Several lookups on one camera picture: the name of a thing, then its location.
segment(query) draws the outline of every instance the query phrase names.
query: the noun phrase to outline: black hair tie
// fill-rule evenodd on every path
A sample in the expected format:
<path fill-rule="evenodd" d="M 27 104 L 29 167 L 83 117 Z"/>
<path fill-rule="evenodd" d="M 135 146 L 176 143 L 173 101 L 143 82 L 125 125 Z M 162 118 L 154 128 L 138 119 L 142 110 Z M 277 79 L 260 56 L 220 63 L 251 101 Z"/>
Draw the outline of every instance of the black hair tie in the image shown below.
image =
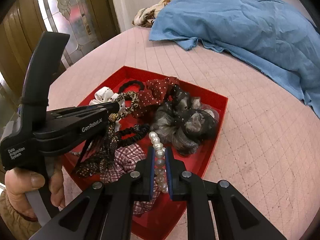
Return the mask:
<path fill-rule="evenodd" d="M 133 127 L 121 130 L 116 133 L 116 135 L 119 138 L 118 141 L 118 148 L 131 145 L 133 143 L 136 143 L 137 141 L 140 141 L 143 139 L 147 133 L 150 130 L 150 125 L 145 123 L 143 125 L 135 124 Z M 135 133 L 135 135 L 127 138 L 127 139 L 121 139 L 122 136 Z"/>
<path fill-rule="evenodd" d="M 128 81 L 127 83 L 124 83 L 120 88 L 119 88 L 119 91 L 118 91 L 118 94 L 122 93 L 127 87 L 130 87 L 131 85 L 133 84 L 137 84 L 140 86 L 140 89 L 139 91 L 143 91 L 144 90 L 144 84 L 139 81 L 139 80 L 132 80 L 132 81 Z"/>

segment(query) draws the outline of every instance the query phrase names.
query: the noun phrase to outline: stained glass window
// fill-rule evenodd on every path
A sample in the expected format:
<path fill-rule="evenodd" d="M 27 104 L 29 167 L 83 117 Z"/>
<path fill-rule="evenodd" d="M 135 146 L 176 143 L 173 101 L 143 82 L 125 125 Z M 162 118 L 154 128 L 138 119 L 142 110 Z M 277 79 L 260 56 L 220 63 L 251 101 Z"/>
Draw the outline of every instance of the stained glass window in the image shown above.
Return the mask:
<path fill-rule="evenodd" d="M 38 0 L 38 2 L 47 30 L 70 34 L 61 59 L 66 68 L 99 45 L 85 0 Z"/>

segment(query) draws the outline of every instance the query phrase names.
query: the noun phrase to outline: pearl bracelet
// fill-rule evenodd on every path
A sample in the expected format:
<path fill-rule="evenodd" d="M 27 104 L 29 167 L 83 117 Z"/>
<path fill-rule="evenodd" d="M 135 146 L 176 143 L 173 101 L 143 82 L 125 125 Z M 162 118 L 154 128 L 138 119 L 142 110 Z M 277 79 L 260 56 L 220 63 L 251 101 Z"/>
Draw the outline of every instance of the pearl bracelet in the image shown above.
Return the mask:
<path fill-rule="evenodd" d="M 160 142 L 160 138 L 158 137 L 156 132 L 150 132 L 149 138 L 151 143 L 153 144 L 153 148 L 156 151 L 156 162 L 155 162 L 155 174 L 156 174 L 156 183 L 158 184 L 158 188 L 163 193 L 168 193 L 168 184 L 165 179 L 165 160 L 164 160 L 164 152 L 165 148 L 163 144 Z"/>

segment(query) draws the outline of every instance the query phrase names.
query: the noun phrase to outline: pearl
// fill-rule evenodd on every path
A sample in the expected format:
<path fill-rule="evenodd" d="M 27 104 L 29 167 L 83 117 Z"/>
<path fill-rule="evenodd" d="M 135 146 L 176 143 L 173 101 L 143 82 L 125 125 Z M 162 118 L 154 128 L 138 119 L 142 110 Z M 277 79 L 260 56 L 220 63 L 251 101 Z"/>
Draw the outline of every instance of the pearl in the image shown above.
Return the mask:
<path fill-rule="evenodd" d="M 149 139 L 151 140 L 154 137 L 158 137 L 157 133 L 156 132 L 150 132 L 149 133 Z"/>
<path fill-rule="evenodd" d="M 157 176 L 163 176 L 164 175 L 164 169 L 162 168 L 155 168 L 155 174 Z"/>
<path fill-rule="evenodd" d="M 151 138 L 152 144 L 159 143 L 159 142 L 160 142 L 160 138 L 158 136 Z"/>
<path fill-rule="evenodd" d="M 163 168 L 164 165 L 165 165 L 164 159 L 157 159 L 157 160 L 156 160 L 156 166 L 157 166 L 158 168 Z"/>
<path fill-rule="evenodd" d="M 163 189 L 163 190 L 162 190 L 162 193 L 168 194 L 168 193 L 169 193 L 168 187 L 166 187 L 165 189 Z"/>
<path fill-rule="evenodd" d="M 164 158 L 164 150 L 162 149 L 162 150 L 156 151 L 156 157 L 158 159 Z"/>
<path fill-rule="evenodd" d="M 154 147 L 154 149 L 155 149 L 156 151 L 159 151 L 159 150 L 162 149 L 163 144 L 162 144 L 162 143 L 155 143 L 155 144 L 153 145 L 153 147 Z"/>
<path fill-rule="evenodd" d="M 163 182 L 163 183 L 159 183 L 158 184 L 158 188 L 160 190 L 163 190 L 163 189 L 166 189 L 168 187 L 168 184 L 166 182 Z"/>
<path fill-rule="evenodd" d="M 165 182 L 165 178 L 164 177 L 162 177 L 162 176 L 156 177 L 156 183 L 157 184 L 161 184 L 163 182 Z"/>

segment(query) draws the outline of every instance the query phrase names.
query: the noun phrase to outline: red tray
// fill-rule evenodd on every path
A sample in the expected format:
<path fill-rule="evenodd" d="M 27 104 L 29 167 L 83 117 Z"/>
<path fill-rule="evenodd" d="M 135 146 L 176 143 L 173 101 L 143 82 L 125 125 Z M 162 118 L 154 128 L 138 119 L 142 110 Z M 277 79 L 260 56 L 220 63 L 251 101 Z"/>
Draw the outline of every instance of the red tray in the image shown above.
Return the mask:
<path fill-rule="evenodd" d="M 121 85 L 130 81 L 130 80 L 140 80 L 146 82 L 151 79 L 164 79 L 166 76 L 153 73 L 150 71 L 145 71 L 137 68 L 123 66 L 117 72 L 112 74 L 108 79 L 106 79 L 102 84 L 100 84 L 92 93 L 90 93 L 80 104 L 79 106 L 88 105 L 89 102 L 94 99 L 94 94 L 100 88 L 106 86 L 110 87 L 114 92 L 117 92 Z M 191 96 L 201 97 L 201 102 L 208 104 L 211 107 L 215 108 L 219 115 L 219 124 L 217 137 L 214 140 L 205 141 L 198 149 L 196 154 L 193 154 L 189 157 L 183 157 L 179 155 L 175 149 L 173 149 L 174 158 L 182 160 L 185 163 L 185 166 L 188 171 L 191 171 L 197 174 L 200 177 L 203 177 L 204 172 L 206 171 L 214 147 L 217 142 L 219 131 L 222 126 L 222 121 L 224 114 L 226 112 L 228 98 L 209 91 L 207 89 L 198 87 L 196 85 L 190 84 L 188 82 L 180 81 L 180 87 L 188 91 Z M 138 91 L 137 86 L 128 87 L 127 90 Z M 133 126 L 135 123 L 150 121 L 150 120 L 137 120 L 131 115 L 127 116 L 125 119 L 120 121 L 121 129 Z M 151 145 L 150 139 L 146 136 L 144 139 L 139 141 L 139 145 L 144 150 L 145 153 L 148 152 L 148 146 Z M 77 150 L 80 150 L 83 144 L 77 147 Z M 85 190 L 90 184 L 99 180 L 99 176 L 95 175 L 90 178 L 81 179 L 71 174 L 73 167 L 75 166 L 77 157 L 68 153 L 63 157 L 63 166 L 75 181 L 75 183 L 82 189 Z M 185 202 L 172 202 L 168 194 L 160 194 L 156 200 L 151 211 L 142 214 L 141 216 L 133 216 L 132 218 L 132 233 L 145 239 L 145 240 L 164 240 L 169 233 L 172 231 L 174 226 L 177 224 L 184 211 L 186 210 Z"/>

